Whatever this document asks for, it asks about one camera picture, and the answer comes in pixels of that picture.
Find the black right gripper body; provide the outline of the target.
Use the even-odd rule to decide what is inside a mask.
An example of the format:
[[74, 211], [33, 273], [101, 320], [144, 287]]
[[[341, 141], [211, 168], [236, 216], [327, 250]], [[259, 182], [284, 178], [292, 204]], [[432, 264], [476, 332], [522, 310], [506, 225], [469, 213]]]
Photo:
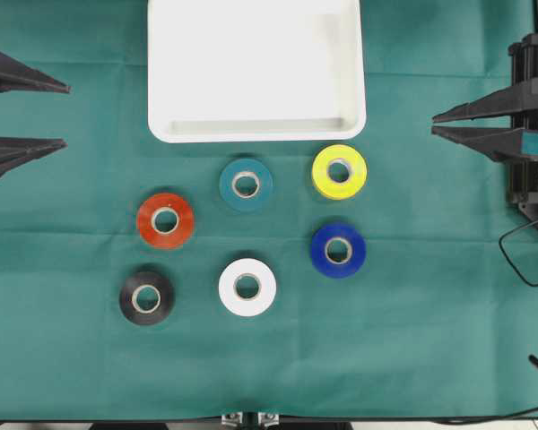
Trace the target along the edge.
[[[511, 83], [538, 78], [538, 33], [531, 33], [508, 49]], [[538, 109], [511, 117], [511, 125], [538, 132]], [[538, 204], [538, 162], [517, 162], [508, 167], [508, 200], [526, 206]]]

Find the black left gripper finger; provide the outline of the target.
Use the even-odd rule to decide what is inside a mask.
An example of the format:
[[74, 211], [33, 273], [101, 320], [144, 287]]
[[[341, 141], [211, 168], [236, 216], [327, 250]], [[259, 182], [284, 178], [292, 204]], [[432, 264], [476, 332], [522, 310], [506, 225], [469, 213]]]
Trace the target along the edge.
[[14, 168], [66, 147], [62, 139], [0, 137], [0, 177]]
[[0, 93], [11, 90], [68, 94], [70, 87], [0, 51]]

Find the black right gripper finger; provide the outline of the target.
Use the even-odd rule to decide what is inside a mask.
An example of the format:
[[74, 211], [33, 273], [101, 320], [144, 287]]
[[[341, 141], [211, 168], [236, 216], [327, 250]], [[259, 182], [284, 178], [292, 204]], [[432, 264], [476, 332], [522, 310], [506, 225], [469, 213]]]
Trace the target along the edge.
[[451, 108], [432, 117], [434, 123], [445, 123], [477, 118], [513, 116], [538, 110], [538, 78], [533, 78]]
[[432, 126], [431, 132], [494, 162], [538, 162], [538, 131], [525, 128]]

